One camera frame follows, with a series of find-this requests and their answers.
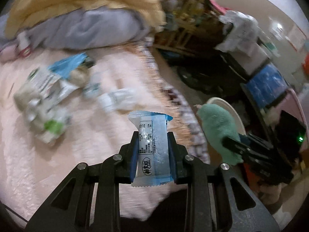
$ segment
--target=metal screw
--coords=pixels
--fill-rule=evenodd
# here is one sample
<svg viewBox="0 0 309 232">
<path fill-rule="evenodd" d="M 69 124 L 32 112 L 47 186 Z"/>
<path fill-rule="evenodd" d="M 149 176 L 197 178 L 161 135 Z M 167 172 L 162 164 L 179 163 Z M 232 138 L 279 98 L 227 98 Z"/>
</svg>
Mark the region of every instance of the metal screw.
<svg viewBox="0 0 309 232">
<path fill-rule="evenodd" d="M 121 154 L 115 154 L 115 155 L 113 156 L 113 159 L 114 159 L 115 161 L 121 160 L 121 159 L 122 159 L 122 156 L 121 156 Z"/>
<path fill-rule="evenodd" d="M 85 169 L 86 168 L 86 163 L 84 163 L 84 162 L 82 162 L 82 163 L 79 163 L 78 165 L 77 165 L 77 168 L 79 169 L 79 170 L 83 170 L 83 169 Z"/>
<path fill-rule="evenodd" d="M 222 163 L 220 166 L 221 166 L 221 168 L 222 168 L 223 170 L 228 170 L 228 169 L 230 169 L 229 164 L 226 164 L 226 163 Z"/>
<path fill-rule="evenodd" d="M 194 160 L 194 156 L 191 155 L 191 154 L 187 154 L 185 157 L 184 157 L 186 160 Z"/>
</svg>

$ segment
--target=nutrition label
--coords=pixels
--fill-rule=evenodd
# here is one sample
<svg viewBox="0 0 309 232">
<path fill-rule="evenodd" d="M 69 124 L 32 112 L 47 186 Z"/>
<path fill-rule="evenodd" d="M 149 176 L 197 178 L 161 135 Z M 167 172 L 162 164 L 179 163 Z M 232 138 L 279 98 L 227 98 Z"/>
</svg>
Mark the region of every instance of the nutrition label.
<svg viewBox="0 0 309 232">
<path fill-rule="evenodd" d="M 152 121 L 141 121 L 139 125 L 139 154 L 153 154 Z"/>
</svg>

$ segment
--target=white cloth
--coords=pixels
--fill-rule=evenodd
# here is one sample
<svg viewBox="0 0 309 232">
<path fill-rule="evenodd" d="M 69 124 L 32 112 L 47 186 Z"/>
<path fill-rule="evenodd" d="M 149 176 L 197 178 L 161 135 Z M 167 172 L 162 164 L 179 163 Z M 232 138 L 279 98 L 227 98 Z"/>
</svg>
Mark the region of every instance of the white cloth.
<svg viewBox="0 0 309 232">
<path fill-rule="evenodd" d="M 233 29 L 225 40 L 216 46 L 216 49 L 222 52 L 241 51 L 251 56 L 259 34 L 259 25 L 256 19 L 237 11 L 228 10 L 225 15 L 219 17 L 219 20 L 225 24 L 224 35 L 227 34 L 231 23 Z"/>
</svg>

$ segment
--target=snack wrapper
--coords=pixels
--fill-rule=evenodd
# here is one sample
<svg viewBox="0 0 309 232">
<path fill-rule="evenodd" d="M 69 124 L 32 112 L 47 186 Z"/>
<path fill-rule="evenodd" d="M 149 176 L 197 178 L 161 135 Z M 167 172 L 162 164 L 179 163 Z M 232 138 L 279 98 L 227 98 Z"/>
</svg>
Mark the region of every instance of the snack wrapper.
<svg viewBox="0 0 309 232">
<path fill-rule="evenodd" d="M 129 120 L 139 131 L 137 175 L 133 187 L 150 187 L 172 181 L 168 158 L 167 122 L 162 113 L 135 111 Z"/>
</svg>

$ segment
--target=orange object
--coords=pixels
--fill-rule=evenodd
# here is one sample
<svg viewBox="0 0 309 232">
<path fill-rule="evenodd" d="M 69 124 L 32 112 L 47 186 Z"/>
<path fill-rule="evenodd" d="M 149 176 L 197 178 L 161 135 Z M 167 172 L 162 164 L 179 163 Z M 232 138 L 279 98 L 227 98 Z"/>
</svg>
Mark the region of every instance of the orange object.
<svg viewBox="0 0 309 232">
<path fill-rule="evenodd" d="M 306 56 L 305 62 L 302 64 L 302 67 L 307 75 L 309 75 L 309 53 Z"/>
<path fill-rule="evenodd" d="M 246 175 L 248 179 L 248 184 L 250 189 L 257 195 L 260 192 L 260 186 L 258 182 L 262 179 L 261 177 L 255 175 L 250 171 L 250 166 L 244 163 L 244 167 L 246 170 Z"/>
</svg>

